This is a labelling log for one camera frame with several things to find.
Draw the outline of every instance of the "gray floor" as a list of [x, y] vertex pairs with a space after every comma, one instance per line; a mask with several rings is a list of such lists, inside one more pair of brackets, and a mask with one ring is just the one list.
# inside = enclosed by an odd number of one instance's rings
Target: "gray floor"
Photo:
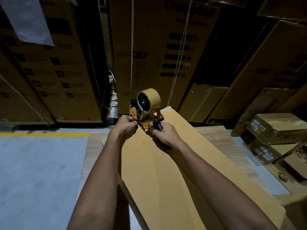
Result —
[[[110, 129], [56, 132], [106, 133]], [[289, 193], [239, 137], [234, 140], [271, 194]], [[86, 144], [87, 137], [0, 137], [0, 229], [66, 229]]]

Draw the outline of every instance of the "crompton logo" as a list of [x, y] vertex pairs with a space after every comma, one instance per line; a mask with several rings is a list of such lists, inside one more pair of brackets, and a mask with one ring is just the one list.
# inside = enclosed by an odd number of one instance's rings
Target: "crompton logo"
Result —
[[[167, 10], [175, 10], [177, 12], [182, 12], [182, 13], [187, 13], [189, 6], [186, 4], [180, 4], [180, 3], [175, 3], [172, 0], [167, 0], [164, 3], [165, 9]], [[212, 17], [214, 14], [214, 9], [208, 9], [204, 8], [203, 6], [196, 7], [196, 6], [191, 6], [190, 9], [190, 16], [193, 17], [194, 15], [201, 15], [204, 17]]]

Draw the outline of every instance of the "white string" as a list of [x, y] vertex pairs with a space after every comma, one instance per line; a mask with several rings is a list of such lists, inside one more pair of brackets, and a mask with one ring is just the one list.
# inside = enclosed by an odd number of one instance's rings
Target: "white string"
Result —
[[131, 90], [132, 90], [134, 0], [132, 0], [131, 10], [132, 10], [132, 11], [131, 11], [131, 70], [130, 70], [129, 116], [131, 115], [131, 113], [130, 113], [130, 100], [131, 100]]
[[9, 82], [7, 82], [6, 79], [4, 79], [4, 77], [2, 77], [2, 75], [0, 74], [0, 78], [6, 83], [8, 84], [9, 87], [11, 87], [34, 111], [35, 113], [37, 113], [38, 116], [40, 116], [40, 118], [47, 124], [49, 125], [49, 123], [43, 118], [43, 116], [40, 115], [40, 113], [21, 95], [21, 93], [19, 93]]
[[175, 74], [174, 74], [174, 78], [173, 78], [171, 92], [169, 94], [169, 100], [167, 101], [167, 106], [169, 106], [169, 103], [171, 101], [171, 98], [172, 98], [172, 95], [173, 95], [173, 91], [174, 91], [174, 88], [175, 88], [176, 79], [177, 79], [179, 68], [180, 68], [180, 64], [181, 64], [181, 61], [182, 61], [182, 55], [183, 55], [183, 51], [184, 51], [184, 47], [185, 47], [185, 40], [186, 40], [186, 36], [187, 36], [188, 21], [189, 21], [189, 15], [190, 15], [190, 9], [191, 9], [191, 5], [192, 5], [192, 1], [193, 0], [190, 0], [190, 4], [189, 4], [189, 8], [188, 8], [187, 18], [186, 18], [186, 21], [185, 21], [185, 28], [183, 30], [183, 34], [182, 34], [182, 38], [181, 38], [181, 43], [180, 43], [177, 63], [176, 63], [176, 67], [175, 67]]

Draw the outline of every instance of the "hand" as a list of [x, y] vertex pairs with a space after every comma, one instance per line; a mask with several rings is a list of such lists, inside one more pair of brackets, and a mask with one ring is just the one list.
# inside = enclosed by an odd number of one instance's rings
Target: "hand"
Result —
[[122, 115], [110, 133], [117, 134], [120, 138], [136, 128], [138, 122], [132, 116]]
[[152, 134], [157, 137], [162, 143], [165, 143], [172, 148], [176, 148], [179, 143], [182, 142], [182, 139], [178, 135], [174, 125], [169, 123], [161, 123], [163, 130], [153, 130]]

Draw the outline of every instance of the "white paper sheet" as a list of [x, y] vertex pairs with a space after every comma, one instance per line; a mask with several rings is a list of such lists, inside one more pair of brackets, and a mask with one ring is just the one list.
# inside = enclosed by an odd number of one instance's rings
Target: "white paper sheet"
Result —
[[0, 0], [20, 41], [54, 46], [39, 0]]

